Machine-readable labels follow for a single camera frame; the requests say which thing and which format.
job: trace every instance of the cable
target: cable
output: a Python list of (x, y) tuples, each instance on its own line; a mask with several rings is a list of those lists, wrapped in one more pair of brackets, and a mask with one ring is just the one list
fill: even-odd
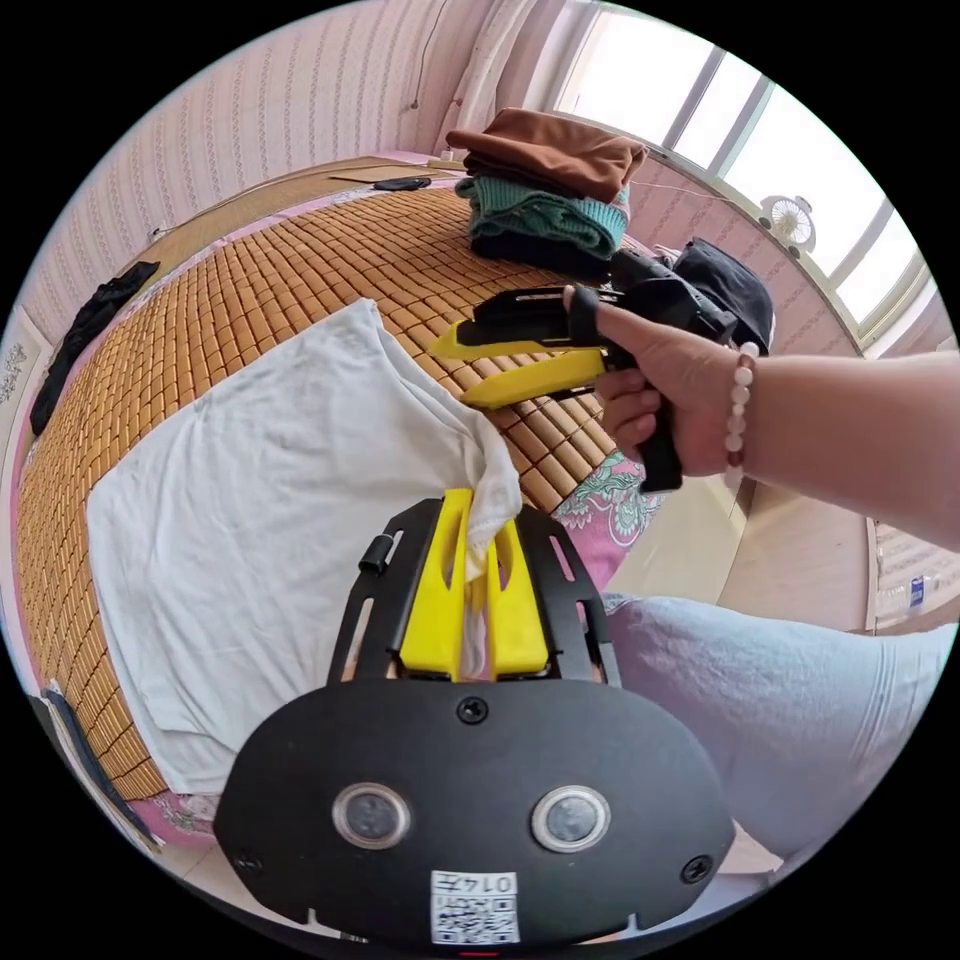
[(443, 3), (440, 4), (440, 9), (437, 11), (437, 16), (433, 21), (433, 26), (430, 28), (430, 33), (427, 34), (427, 42), (423, 45), (423, 50), (420, 53), (420, 72), (417, 74), (417, 88), (413, 93), (413, 103), (410, 104), (411, 110), (418, 110), (420, 108), (420, 84), (423, 83), (423, 71), (427, 62), (427, 50), (430, 49), (430, 41), (437, 32), (443, 11), (447, 9), (447, 3), (449, 3), (449, 0), (443, 0)]

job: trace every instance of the bamboo mat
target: bamboo mat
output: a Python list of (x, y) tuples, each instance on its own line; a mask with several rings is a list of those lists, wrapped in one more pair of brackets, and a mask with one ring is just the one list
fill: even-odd
[[(271, 226), (216, 250), (158, 288), (79, 373), (41, 437), (20, 492), (23, 615), (44, 681), (56, 679), (127, 800), (166, 789), (133, 727), (106, 643), (87, 559), (94, 484), (182, 405), (360, 297), (452, 394), (530, 357), (473, 364), (425, 352), (500, 290), (555, 285), (549, 272), (469, 250), (466, 201), (448, 189), (381, 194)], [(523, 492), (552, 511), (613, 443), (592, 396), (498, 411)]]

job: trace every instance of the striped wallpaper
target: striped wallpaper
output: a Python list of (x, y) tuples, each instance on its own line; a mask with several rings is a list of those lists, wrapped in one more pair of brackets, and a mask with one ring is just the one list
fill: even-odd
[(290, 24), (197, 75), (73, 197), (20, 303), (57, 343), (156, 228), (306, 167), (377, 150), (432, 152), (492, 3), (363, 0)]

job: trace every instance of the sticker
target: sticker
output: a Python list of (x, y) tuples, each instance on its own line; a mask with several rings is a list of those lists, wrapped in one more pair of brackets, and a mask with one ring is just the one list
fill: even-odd
[(919, 607), (923, 604), (923, 577), (914, 577), (910, 581), (910, 606)]
[(519, 943), (517, 875), (432, 871), (430, 930), (436, 944)]

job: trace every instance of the brown folded cloth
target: brown folded cloth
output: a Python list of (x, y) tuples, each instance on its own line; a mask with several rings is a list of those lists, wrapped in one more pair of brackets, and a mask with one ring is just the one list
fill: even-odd
[[(451, 130), (454, 150), (479, 154), (489, 168), (521, 171), (581, 197), (613, 203), (646, 159), (646, 148), (588, 123), (507, 107), (483, 133)], [(469, 172), (468, 160), (464, 166)]]
[(496, 177), (499, 180), (519, 183), (520, 186), (530, 187), (532, 190), (546, 190), (555, 193), (558, 197), (566, 197), (568, 200), (583, 199), (583, 194), (578, 190), (571, 190), (562, 183), (555, 183), (553, 180), (547, 180), (546, 177), (538, 177), (526, 170), (499, 163), (485, 157), (482, 153), (468, 153), (463, 158), (463, 166), (467, 171), (467, 176), (470, 177)]

